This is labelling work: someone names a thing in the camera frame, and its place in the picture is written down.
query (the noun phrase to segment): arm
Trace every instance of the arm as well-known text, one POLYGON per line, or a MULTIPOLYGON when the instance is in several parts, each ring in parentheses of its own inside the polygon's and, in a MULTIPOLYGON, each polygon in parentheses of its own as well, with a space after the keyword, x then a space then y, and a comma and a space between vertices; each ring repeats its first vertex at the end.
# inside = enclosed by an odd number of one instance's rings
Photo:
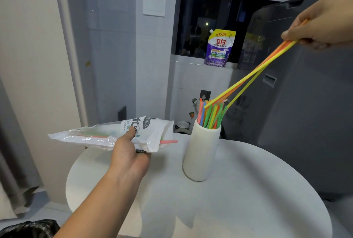
POLYGON ((298 15, 282 38, 316 49, 353 44, 353 0, 317 1, 298 15), (300 26, 306 19, 310 21, 300 26))
POLYGON ((151 154, 137 154, 135 129, 115 143, 108 172, 65 222, 55 238, 115 238, 147 173, 151 154))

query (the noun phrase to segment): light switch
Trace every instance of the light switch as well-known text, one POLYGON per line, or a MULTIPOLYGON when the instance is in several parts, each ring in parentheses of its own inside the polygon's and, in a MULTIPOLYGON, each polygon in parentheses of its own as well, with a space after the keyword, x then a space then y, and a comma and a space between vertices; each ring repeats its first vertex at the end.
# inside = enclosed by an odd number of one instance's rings
POLYGON ((164 17, 165 0, 143 0, 143 15, 164 17))

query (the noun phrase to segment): white ribbed vase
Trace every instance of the white ribbed vase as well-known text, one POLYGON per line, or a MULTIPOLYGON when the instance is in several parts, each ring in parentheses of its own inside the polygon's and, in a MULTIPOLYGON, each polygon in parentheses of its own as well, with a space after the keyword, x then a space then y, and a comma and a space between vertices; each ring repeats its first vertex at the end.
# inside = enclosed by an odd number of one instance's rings
POLYGON ((210 176, 220 133, 221 126, 206 129, 195 120, 183 162, 184 172, 192 180, 204 181, 210 176))

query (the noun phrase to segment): dark window glass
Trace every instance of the dark window glass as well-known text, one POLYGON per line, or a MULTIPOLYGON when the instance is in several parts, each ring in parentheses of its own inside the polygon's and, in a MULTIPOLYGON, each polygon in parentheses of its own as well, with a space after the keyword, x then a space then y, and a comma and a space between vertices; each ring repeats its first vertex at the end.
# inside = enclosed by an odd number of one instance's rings
POLYGON ((205 58, 209 31, 236 31, 228 62, 237 63, 252 14, 268 0, 181 0, 176 55, 205 58))

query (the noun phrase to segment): black trash bag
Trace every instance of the black trash bag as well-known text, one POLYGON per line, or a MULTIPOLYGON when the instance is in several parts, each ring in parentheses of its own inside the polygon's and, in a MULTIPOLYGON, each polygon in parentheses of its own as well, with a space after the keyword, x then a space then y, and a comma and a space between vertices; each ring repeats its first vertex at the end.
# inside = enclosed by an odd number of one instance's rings
POLYGON ((59 229, 56 220, 52 219, 26 221, 2 229, 0 238, 53 238, 59 229))

